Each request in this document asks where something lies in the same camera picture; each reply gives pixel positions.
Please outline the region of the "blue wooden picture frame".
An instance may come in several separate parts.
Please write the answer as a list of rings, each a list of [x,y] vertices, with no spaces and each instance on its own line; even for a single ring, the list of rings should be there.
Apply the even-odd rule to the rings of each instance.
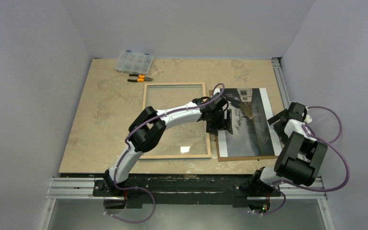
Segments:
[[[172,109],[206,95],[205,83],[146,83],[142,107]],[[211,158],[210,135],[204,121],[178,125],[166,130],[158,145],[140,160],[187,160]]]

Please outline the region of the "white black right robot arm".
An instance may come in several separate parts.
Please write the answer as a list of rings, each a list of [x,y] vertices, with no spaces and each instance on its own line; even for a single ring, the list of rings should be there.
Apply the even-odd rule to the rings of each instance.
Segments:
[[[252,193],[270,193],[273,185],[280,181],[304,186],[314,183],[328,146],[307,128],[308,118],[307,107],[292,102],[287,109],[268,119],[284,147],[273,167],[262,167],[248,179]]]

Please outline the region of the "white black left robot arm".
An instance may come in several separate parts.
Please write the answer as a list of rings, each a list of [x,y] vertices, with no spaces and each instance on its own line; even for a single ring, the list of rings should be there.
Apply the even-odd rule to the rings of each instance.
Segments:
[[[124,151],[104,173],[105,190],[111,196],[121,194],[123,182],[127,180],[133,166],[144,153],[158,145],[166,130],[200,121],[206,123],[206,133],[216,136],[223,130],[233,133],[232,110],[229,102],[218,93],[212,97],[195,98],[172,109],[155,110],[151,106],[144,108],[129,126]]]

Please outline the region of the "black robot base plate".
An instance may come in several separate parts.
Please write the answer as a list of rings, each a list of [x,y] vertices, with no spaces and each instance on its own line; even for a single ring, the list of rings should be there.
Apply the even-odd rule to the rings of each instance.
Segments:
[[[231,205],[269,210],[269,197],[280,193],[248,174],[130,174],[116,188],[108,173],[94,181],[94,197],[109,208],[142,208],[144,204]],[[121,198],[117,205],[113,199]]]

